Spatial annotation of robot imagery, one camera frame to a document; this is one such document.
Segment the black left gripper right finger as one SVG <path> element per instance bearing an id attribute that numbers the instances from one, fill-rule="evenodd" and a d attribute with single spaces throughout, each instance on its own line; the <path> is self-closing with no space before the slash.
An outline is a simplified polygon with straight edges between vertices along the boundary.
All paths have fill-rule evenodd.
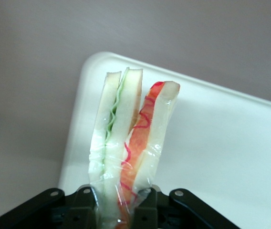
<path id="1" fill-rule="evenodd" d="M 237 229 L 190 191 L 178 188 L 165 195 L 158 186 L 143 189 L 146 199 L 135 208 L 135 229 Z"/>

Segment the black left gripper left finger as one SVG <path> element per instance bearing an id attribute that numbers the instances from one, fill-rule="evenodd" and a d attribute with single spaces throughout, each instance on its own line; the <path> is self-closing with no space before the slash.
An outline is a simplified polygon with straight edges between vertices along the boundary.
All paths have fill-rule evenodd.
<path id="1" fill-rule="evenodd" d="M 90 185 L 66 195 L 50 188 L 0 216 L 0 229 L 96 229 L 96 202 Z"/>

